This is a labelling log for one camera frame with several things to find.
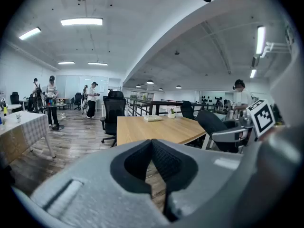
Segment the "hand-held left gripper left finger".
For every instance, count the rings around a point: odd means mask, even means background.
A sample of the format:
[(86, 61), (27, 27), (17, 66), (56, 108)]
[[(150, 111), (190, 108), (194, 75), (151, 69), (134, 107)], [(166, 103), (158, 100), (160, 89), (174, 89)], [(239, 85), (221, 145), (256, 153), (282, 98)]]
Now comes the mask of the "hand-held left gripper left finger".
[(162, 228), (146, 171), (150, 140), (88, 154), (43, 182), (30, 213), (47, 228)]

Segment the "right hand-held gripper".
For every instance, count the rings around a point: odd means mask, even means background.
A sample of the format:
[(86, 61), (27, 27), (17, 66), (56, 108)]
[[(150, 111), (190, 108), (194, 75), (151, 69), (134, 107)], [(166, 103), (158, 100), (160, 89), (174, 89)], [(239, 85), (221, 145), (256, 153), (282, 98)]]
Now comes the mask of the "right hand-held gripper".
[(239, 134), (251, 129), (250, 136), (257, 141), (263, 134), (275, 125), (275, 118), (270, 104), (266, 99), (260, 99), (248, 106), (239, 119), (243, 127), (226, 129), (212, 134), (215, 142), (239, 142)]

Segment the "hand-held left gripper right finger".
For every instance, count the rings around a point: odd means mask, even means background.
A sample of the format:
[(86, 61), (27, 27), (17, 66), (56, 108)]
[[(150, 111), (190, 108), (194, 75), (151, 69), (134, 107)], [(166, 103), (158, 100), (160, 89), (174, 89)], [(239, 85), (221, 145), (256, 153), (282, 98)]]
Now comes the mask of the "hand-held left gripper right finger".
[(225, 187), (241, 160), (240, 154), (153, 139), (152, 161), (166, 184), (164, 211), (153, 211), (153, 222), (230, 222), (237, 183)]

